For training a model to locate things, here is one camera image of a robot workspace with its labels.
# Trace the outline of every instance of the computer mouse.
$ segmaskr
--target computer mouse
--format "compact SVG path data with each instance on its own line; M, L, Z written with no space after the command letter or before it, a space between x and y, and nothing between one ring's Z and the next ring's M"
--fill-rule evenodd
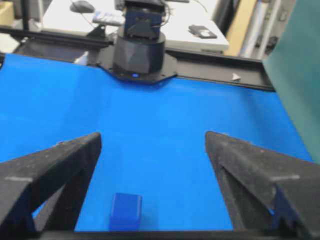
M93 14L96 9L87 1L75 1L70 6L70 10L77 14Z

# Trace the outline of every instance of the blue cube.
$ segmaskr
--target blue cube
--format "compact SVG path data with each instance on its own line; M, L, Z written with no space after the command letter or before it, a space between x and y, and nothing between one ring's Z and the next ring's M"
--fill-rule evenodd
M139 195L116 193L113 197L109 231L139 231L142 212L142 197Z

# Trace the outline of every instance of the green curtain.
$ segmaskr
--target green curtain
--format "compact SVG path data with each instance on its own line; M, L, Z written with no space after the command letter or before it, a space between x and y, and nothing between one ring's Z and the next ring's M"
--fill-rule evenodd
M297 0L264 66L313 160L320 163L320 0Z

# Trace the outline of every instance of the blue mat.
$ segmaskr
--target blue mat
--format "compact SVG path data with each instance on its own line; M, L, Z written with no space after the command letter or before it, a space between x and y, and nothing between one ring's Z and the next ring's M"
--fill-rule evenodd
M143 196L141 230L230 230L205 133L310 160L275 93L172 79L122 83L99 68L7 55L0 162L102 133L77 231L106 231L112 196Z

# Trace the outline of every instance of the phone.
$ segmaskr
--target phone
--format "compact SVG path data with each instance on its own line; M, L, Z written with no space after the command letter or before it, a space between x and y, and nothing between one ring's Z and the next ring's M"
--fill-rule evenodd
M97 11L93 17L93 23L104 26L121 27L126 22L125 17L112 12Z
M215 35L212 31L210 31L205 26L196 26L192 25L189 27L190 33L201 38L201 39L217 39L218 36Z

